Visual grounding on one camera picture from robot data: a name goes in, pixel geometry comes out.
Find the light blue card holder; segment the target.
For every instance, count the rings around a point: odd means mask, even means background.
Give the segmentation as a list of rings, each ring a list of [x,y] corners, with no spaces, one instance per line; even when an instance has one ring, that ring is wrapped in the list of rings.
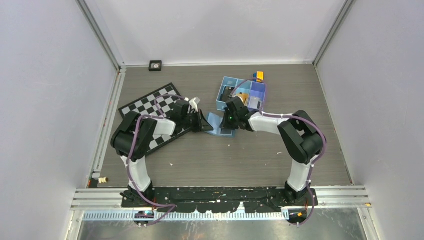
[[[207,122],[212,126],[213,130],[205,131],[207,134],[217,137],[233,138],[236,131],[231,129],[221,128],[223,118],[215,113],[209,112],[206,116]]]

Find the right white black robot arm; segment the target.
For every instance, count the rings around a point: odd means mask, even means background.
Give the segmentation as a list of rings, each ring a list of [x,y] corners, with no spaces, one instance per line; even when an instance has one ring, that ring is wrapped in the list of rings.
[[[327,143],[317,125],[303,110],[288,115],[249,110],[239,97],[230,98],[225,104],[222,128],[281,136],[292,158],[283,194],[288,203],[299,205],[310,189],[313,164],[322,155]]]

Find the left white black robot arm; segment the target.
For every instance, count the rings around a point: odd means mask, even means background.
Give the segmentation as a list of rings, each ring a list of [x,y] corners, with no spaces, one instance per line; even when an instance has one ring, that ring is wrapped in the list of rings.
[[[206,132],[214,128],[207,122],[198,104],[200,99],[178,99],[165,116],[129,112],[112,135],[110,144],[125,163],[129,186],[135,190],[134,200],[141,207],[153,202],[152,180],[146,156],[155,137],[176,137],[180,132]]]

